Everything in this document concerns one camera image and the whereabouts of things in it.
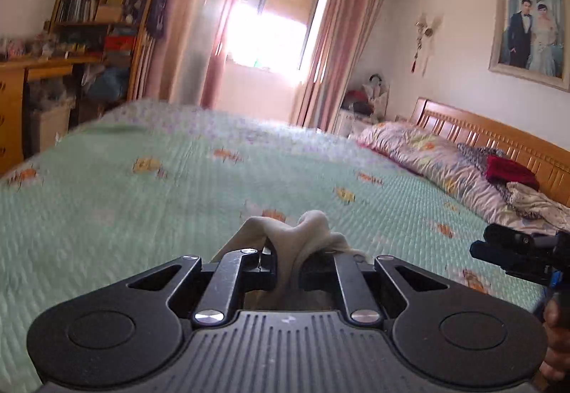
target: headboard slat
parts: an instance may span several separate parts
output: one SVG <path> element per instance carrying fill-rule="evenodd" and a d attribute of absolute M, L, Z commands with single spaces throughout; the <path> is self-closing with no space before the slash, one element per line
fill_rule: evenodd
<path fill-rule="evenodd" d="M 504 150 L 536 174 L 541 192 L 570 206 L 570 152 L 563 148 L 512 126 L 422 97 L 410 121 L 455 143 Z"/>

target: pink curtain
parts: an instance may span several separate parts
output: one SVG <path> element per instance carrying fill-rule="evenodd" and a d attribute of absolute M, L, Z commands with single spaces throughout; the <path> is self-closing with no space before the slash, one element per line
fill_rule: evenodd
<path fill-rule="evenodd" d="M 223 70 L 223 33 L 235 1 L 167 0 L 165 36 L 145 45 L 134 97 L 212 105 Z"/>
<path fill-rule="evenodd" d="M 332 131 L 383 0 L 328 0 L 297 124 Z"/>

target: wedding portrait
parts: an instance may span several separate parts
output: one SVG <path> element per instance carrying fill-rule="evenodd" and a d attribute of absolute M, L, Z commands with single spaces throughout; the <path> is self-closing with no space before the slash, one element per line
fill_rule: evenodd
<path fill-rule="evenodd" d="M 498 0 L 490 69 L 568 90 L 568 7 L 568 0 Z"/>

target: quilted bed cover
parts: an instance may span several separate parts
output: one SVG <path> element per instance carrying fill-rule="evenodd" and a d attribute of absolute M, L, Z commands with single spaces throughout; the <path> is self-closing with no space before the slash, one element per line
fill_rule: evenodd
<path fill-rule="evenodd" d="M 371 257 L 392 254 L 527 309 L 542 294 L 470 257 L 482 219 L 354 141 L 139 101 L 0 183 L 0 391 L 40 385 L 26 332 L 47 308 L 180 255 L 209 260 L 249 216 L 294 225 L 310 209 Z"/>

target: black suit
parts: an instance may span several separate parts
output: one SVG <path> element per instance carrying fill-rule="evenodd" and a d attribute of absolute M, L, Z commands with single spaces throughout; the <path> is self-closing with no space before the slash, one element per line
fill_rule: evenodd
<path fill-rule="evenodd" d="M 526 33 L 522 13 L 513 14 L 511 22 L 508 24 L 508 50 L 511 52 L 508 64 L 513 67 L 527 67 L 528 56 L 531 54 L 532 16 L 529 18 L 531 19 L 531 26 Z"/>

